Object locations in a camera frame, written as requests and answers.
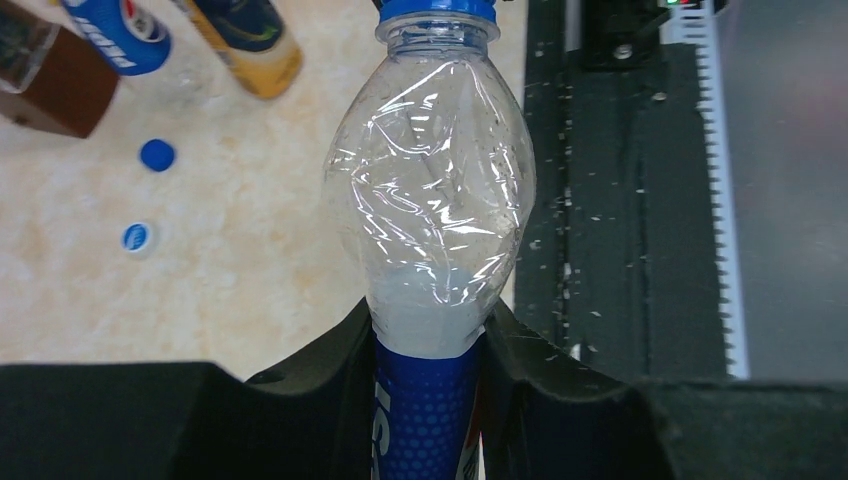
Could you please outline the blue labelled white jar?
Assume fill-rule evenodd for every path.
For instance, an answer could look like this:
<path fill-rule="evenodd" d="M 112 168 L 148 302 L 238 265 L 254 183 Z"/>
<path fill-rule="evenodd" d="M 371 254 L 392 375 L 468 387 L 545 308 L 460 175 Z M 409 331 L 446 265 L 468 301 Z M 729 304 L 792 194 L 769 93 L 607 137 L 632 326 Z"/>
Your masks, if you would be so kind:
<path fill-rule="evenodd" d="M 375 337 L 375 479 L 474 479 L 480 339 L 535 201 L 532 141 L 488 48 L 496 23 L 378 22 L 386 55 L 342 118 L 323 193 Z"/>

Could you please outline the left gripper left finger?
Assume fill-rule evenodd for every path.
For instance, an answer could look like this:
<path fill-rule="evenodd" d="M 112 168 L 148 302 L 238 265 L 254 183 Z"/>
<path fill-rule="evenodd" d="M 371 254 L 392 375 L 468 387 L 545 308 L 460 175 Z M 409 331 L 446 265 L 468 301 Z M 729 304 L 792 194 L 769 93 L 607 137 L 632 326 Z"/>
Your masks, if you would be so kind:
<path fill-rule="evenodd" d="M 365 303 L 239 380 L 209 362 L 1 369 L 5 479 L 366 479 L 373 333 Z"/>

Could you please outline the white blue Pocari cap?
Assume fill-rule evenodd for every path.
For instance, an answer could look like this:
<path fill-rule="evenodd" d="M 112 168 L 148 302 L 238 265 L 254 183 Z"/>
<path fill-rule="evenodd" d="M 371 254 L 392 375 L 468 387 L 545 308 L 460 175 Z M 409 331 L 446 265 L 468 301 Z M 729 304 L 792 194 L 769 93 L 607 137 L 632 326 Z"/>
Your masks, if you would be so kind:
<path fill-rule="evenodd" d="M 136 259 L 146 259 L 156 249 L 160 235 L 151 221 L 139 221 L 127 226 L 121 236 L 123 250 Z"/>

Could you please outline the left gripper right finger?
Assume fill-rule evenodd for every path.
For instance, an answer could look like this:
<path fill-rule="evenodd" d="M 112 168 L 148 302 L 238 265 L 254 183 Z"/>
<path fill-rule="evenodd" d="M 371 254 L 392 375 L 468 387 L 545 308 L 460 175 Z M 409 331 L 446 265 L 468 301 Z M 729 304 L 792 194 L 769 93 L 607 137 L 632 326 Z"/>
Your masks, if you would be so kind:
<path fill-rule="evenodd" d="M 843 384 L 610 378 L 498 303 L 483 338 L 490 479 L 843 479 Z"/>

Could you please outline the clear crushed plastic bottle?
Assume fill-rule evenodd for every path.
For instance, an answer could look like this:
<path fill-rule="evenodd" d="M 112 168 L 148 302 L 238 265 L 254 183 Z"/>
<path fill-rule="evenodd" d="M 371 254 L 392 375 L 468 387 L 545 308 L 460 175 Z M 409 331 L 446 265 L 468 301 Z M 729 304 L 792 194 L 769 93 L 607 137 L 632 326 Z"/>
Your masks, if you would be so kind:
<path fill-rule="evenodd" d="M 191 45 L 136 1 L 61 1 L 78 32 L 134 94 L 164 108 L 209 98 L 210 80 Z"/>

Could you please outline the orange juice bottle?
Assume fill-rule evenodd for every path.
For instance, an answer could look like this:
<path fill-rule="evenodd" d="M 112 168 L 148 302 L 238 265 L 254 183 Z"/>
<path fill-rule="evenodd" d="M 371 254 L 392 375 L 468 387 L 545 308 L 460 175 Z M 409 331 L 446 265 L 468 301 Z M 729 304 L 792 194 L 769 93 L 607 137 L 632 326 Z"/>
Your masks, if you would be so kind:
<path fill-rule="evenodd" d="M 299 73 L 304 56 L 269 0 L 186 0 L 177 8 L 255 97 L 282 95 Z"/>

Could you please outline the blue bottle cap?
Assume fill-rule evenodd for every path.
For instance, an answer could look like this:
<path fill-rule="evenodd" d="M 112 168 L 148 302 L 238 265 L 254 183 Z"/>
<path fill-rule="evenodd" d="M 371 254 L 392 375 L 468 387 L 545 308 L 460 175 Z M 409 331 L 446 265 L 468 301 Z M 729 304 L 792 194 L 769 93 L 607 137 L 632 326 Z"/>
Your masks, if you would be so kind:
<path fill-rule="evenodd" d="M 154 138 L 146 141 L 138 151 L 140 162 L 149 170 L 164 172 L 176 161 L 177 151 L 169 142 Z"/>

